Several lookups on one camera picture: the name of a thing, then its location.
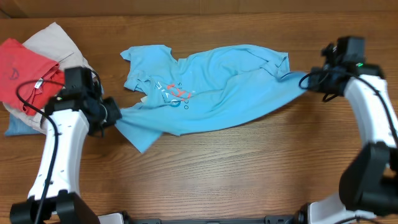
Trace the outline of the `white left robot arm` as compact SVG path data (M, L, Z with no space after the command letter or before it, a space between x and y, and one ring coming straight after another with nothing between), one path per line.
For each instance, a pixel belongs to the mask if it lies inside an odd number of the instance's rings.
M44 223L57 215L60 223L127 223L122 212L96 215L81 199L79 173L85 138L121 118L112 97L103 100L53 98L44 152L36 180L25 202L11 207L11 223Z

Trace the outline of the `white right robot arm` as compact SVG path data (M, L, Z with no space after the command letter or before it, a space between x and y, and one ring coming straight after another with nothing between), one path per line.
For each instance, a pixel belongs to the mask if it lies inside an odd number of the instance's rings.
M343 172L338 193L309 203L297 212L295 223L375 221L397 213L397 116L378 65L357 63L324 67L303 77L305 90L324 94L323 102L345 97L354 112L362 149Z

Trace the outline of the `light blue printed t-shirt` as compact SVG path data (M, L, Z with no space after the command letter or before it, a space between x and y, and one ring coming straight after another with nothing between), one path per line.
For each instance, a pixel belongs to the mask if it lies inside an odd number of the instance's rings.
M302 72L285 52L232 45L175 59L165 45L131 47L124 86L139 103L121 111L118 131L141 152L163 133L175 136L247 123L299 97Z

